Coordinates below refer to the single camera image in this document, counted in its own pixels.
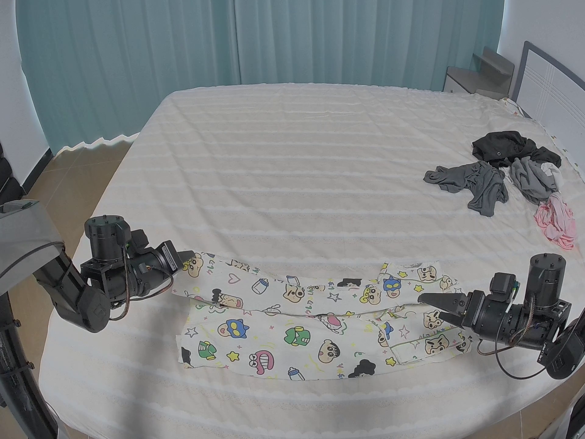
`white headboard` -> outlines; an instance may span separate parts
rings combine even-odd
[[[511,99],[545,127],[581,173],[585,169],[585,82],[526,41]]]

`star print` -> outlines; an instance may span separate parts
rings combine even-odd
[[[240,361],[239,353],[234,353],[233,351],[230,351],[228,354],[226,354],[226,356],[229,358],[231,362]]]
[[[404,339],[406,340],[406,336],[410,333],[410,330],[406,329],[406,326],[402,326],[402,328],[399,329],[400,332],[400,338],[404,337]]]
[[[193,327],[186,329],[186,335],[189,335],[190,338],[193,338],[194,335],[199,335],[199,333],[197,333],[197,330],[195,330],[195,327]]]

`gray clothing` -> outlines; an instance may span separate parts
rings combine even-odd
[[[441,190],[452,194],[468,188],[473,194],[473,200],[467,204],[467,208],[479,211],[482,216],[494,215],[496,201],[508,201],[504,172],[485,161],[451,168],[437,166],[436,171],[425,173],[424,181],[437,184]]]
[[[547,201],[553,192],[559,190],[553,176],[547,176],[541,165],[532,161],[529,156],[516,158],[510,166],[512,183],[528,201],[538,205]]]

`nightstand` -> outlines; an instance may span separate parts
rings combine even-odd
[[[479,62],[479,71],[448,67],[444,92],[468,92],[501,99],[508,96],[514,64],[490,48],[481,55],[473,54]]]

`teal curtain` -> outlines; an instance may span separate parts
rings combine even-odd
[[[504,0],[234,0],[242,83],[442,90],[498,47]]]
[[[504,0],[16,0],[51,149],[131,135],[165,96],[239,83],[441,90],[496,49]]]

